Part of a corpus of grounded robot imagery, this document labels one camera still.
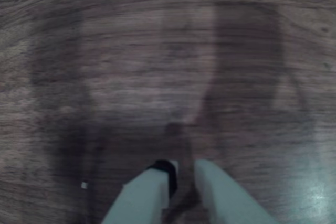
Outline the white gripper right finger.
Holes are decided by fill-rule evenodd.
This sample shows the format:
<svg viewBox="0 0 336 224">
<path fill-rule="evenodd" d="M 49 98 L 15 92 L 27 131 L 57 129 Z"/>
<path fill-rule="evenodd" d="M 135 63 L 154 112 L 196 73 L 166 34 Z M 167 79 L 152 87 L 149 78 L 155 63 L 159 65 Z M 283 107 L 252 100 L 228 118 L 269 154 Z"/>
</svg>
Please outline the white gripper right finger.
<svg viewBox="0 0 336 224">
<path fill-rule="evenodd" d="M 242 186 L 215 163 L 194 163 L 195 186 L 210 223 L 277 223 Z"/>
</svg>

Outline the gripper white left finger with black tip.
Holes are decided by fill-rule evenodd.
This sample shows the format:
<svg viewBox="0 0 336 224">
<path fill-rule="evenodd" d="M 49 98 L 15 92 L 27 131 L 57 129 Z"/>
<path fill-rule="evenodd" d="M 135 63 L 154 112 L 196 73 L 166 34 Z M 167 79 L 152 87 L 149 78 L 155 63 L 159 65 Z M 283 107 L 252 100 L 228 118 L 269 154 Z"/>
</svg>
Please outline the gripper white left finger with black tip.
<svg viewBox="0 0 336 224">
<path fill-rule="evenodd" d="M 160 159 L 123 185 L 102 223 L 156 224 L 178 189 L 177 161 Z"/>
</svg>

